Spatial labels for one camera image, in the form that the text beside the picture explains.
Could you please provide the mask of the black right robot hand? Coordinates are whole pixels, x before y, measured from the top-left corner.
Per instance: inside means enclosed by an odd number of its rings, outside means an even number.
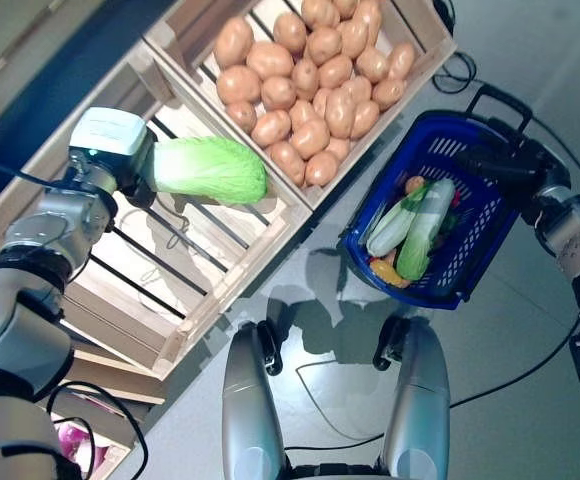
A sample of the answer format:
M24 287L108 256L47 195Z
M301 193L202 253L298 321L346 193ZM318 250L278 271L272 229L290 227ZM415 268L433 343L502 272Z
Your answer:
M502 192L532 196L549 187L571 186L567 168L535 140L509 149L467 147L455 162L465 171L495 182Z

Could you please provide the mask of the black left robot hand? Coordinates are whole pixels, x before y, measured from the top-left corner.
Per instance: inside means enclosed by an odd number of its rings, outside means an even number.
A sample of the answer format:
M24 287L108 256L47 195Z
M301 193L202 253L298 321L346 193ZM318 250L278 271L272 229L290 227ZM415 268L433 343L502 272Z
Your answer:
M75 125L68 158L74 180L113 195L119 191L137 208L150 207L156 187L150 179L156 135L139 116L90 107Z

